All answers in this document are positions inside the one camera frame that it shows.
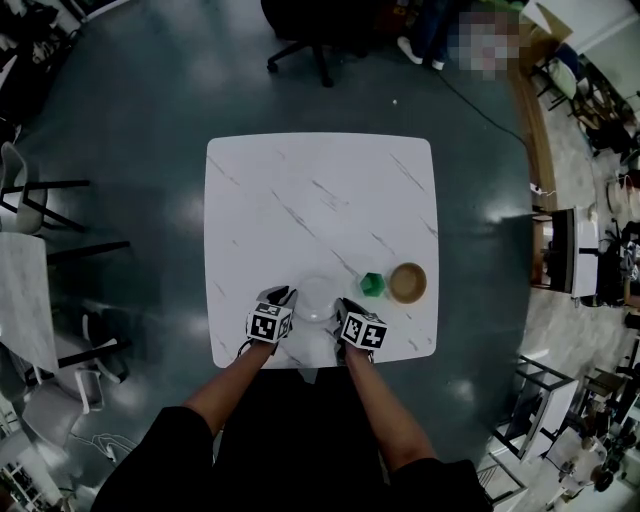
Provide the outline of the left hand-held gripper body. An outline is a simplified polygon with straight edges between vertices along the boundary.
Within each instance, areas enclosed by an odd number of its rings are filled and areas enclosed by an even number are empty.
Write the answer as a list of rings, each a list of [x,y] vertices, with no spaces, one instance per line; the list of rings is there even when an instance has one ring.
[[[288,285],[276,286],[261,291],[245,322],[246,341],[240,346],[236,357],[255,342],[271,346],[274,355],[279,343],[289,336],[293,329],[293,315],[298,298],[298,290]]]

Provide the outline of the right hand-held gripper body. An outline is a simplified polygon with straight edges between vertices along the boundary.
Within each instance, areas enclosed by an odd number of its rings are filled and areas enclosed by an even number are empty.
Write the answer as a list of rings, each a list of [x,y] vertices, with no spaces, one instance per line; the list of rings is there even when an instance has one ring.
[[[363,351],[370,362],[374,361],[388,332],[387,324],[377,314],[367,311],[348,298],[338,298],[334,303],[336,327],[332,336],[336,343],[336,362],[345,365],[346,349]]]

